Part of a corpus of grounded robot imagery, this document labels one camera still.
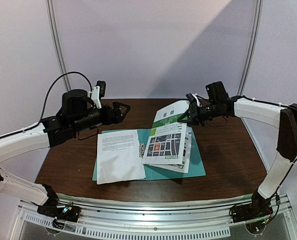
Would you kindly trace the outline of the chrome folder clip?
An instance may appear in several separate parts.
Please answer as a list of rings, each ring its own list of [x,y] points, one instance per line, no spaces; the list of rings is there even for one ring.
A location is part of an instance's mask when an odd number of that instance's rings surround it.
[[[139,157],[143,158],[145,155],[146,144],[144,142],[139,144]]]

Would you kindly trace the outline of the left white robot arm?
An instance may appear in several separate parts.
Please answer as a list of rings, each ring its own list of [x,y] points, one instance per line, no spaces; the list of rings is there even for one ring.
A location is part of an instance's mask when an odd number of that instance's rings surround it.
[[[103,96],[104,91],[99,86],[95,86],[90,93],[82,89],[64,93],[56,115],[0,136],[0,164],[28,152],[59,146],[76,139],[82,131],[121,123],[131,107],[116,101],[112,106],[101,104]],[[52,217],[63,213],[63,206],[51,186],[14,176],[1,166],[0,193],[42,206]]]

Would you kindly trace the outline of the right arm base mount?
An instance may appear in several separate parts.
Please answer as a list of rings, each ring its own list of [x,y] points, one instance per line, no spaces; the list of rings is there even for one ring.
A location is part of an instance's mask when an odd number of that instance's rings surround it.
[[[277,206],[275,213],[271,206],[271,200],[273,197],[275,197],[275,203]],[[230,217],[232,217],[234,223],[262,218],[266,215],[269,215],[267,220],[264,220],[263,222],[260,223],[261,225],[266,225],[276,217],[280,208],[280,204],[281,204],[280,196],[277,193],[265,199],[257,192],[255,192],[251,196],[251,203],[249,204],[237,203],[229,209],[228,214]]]

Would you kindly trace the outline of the colourful printed leaflet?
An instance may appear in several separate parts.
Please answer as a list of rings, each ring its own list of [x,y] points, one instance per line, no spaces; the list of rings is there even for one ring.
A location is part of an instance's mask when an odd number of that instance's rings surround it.
[[[189,108],[187,100],[178,100],[159,109],[154,117],[146,143],[144,165],[183,165],[190,158],[187,124],[177,119]]]

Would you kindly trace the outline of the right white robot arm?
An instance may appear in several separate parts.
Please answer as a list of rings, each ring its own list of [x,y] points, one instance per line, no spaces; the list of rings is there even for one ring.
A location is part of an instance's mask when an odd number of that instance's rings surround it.
[[[278,191],[297,162],[297,104],[272,103],[244,95],[230,97],[221,81],[210,83],[205,88],[208,103],[202,105],[199,96],[188,93],[188,108],[177,119],[179,123],[197,126],[216,117],[236,117],[264,123],[278,130],[273,164],[253,194],[253,203],[247,206],[247,214],[251,218],[258,218],[266,211],[265,201]]]

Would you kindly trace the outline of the white printed paper sheet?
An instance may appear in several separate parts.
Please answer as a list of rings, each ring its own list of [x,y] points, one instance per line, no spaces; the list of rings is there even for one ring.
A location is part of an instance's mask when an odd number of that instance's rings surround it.
[[[137,130],[119,130],[98,135],[97,185],[145,178]]]

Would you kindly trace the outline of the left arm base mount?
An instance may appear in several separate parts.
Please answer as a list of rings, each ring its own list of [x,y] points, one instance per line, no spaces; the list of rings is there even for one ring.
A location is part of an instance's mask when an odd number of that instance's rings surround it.
[[[81,208],[74,205],[74,202],[60,203],[57,197],[48,199],[45,204],[39,205],[37,213],[53,218],[52,227],[63,230],[66,222],[77,223]]]

